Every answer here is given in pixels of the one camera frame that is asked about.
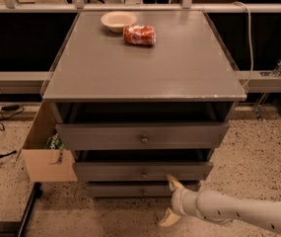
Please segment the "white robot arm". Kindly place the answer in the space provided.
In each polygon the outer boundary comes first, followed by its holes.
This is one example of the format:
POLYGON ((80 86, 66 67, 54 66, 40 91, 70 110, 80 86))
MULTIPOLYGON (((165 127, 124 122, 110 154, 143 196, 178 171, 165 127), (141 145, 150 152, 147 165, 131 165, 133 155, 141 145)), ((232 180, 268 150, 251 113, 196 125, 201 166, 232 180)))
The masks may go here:
POLYGON ((281 235, 281 201, 245 199, 205 190, 187 189, 174 176, 168 175, 173 192, 171 206, 160 225, 168 227, 183 216, 193 216, 207 222, 226 225, 239 220, 281 235))

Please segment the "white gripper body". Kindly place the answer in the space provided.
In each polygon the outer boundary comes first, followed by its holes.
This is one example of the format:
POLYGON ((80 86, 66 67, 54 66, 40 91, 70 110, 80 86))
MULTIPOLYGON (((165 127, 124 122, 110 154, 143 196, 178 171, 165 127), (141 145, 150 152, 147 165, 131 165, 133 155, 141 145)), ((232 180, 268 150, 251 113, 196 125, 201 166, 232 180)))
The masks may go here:
POLYGON ((172 196, 172 210, 179 216, 196 216, 198 192, 186 188, 175 189, 172 196))

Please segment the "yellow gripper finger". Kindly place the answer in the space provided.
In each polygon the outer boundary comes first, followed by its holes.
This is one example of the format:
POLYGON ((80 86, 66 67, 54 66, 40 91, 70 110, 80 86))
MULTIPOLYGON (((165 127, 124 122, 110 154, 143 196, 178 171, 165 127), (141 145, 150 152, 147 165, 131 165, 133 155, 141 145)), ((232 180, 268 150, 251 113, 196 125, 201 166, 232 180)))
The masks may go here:
POLYGON ((176 214, 171 208, 166 210, 164 218, 160 221, 159 225, 162 227, 169 227, 180 220, 180 216, 176 214))
POLYGON ((173 175, 167 175, 167 178, 172 192, 175 192, 177 189, 183 189, 183 185, 173 175))

